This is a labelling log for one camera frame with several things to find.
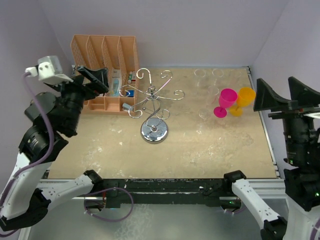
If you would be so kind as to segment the orange plastic wine glass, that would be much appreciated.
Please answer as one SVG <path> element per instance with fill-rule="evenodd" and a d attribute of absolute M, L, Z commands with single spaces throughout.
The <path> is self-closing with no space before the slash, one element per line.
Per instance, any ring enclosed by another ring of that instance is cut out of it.
<path fill-rule="evenodd" d="M 256 92 L 250 87 L 242 87 L 238 92 L 238 98 L 235 105 L 229 108 L 229 112 L 234 117 L 240 117 L 243 114 L 243 108 L 249 106 L 256 98 Z"/>

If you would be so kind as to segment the pink plastic wine glass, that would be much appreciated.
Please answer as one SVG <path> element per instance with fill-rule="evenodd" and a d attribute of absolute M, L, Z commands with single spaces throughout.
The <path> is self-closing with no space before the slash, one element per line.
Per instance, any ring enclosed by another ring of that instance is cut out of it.
<path fill-rule="evenodd" d="M 225 88 L 221 91 L 218 98 L 219 106 L 215 107 L 213 114 L 218 118 L 225 118 L 227 116 L 227 109 L 230 108 L 238 99 L 238 93 L 231 89 Z"/>

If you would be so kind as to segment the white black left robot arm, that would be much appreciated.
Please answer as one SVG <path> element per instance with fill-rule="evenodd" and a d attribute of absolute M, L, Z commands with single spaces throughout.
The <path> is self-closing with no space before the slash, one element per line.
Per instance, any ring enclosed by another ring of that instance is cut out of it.
<path fill-rule="evenodd" d="M 40 222 L 56 206 L 78 196 L 98 196 L 104 181 L 94 170 L 47 190 L 38 187 L 46 170 L 77 135 L 84 102 L 109 91 L 108 69 L 77 68 L 77 75 L 57 75 L 57 83 L 41 74 L 43 68 L 27 68 L 23 78 L 39 77 L 52 92 L 32 94 L 25 115 L 32 126 L 19 146 L 12 174 L 0 196 L 1 237 Z"/>

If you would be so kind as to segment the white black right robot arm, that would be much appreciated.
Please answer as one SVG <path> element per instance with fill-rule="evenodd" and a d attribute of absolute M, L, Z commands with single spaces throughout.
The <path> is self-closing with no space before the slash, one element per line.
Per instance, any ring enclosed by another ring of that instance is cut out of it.
<path fill-rule="evenodd" d="M 288 78 L 290 98 L 278 95 L 262 78 L 256 81 L 254 111 L 282 120 L 285 140 L 284 185 L 288 217 L 270 208 L 239 170 L 226 173 L 222 190 L 236 195 L 260 227 L 263 240 L 317 240 L 320 237 L 320 94 L 297 78 Z"/>

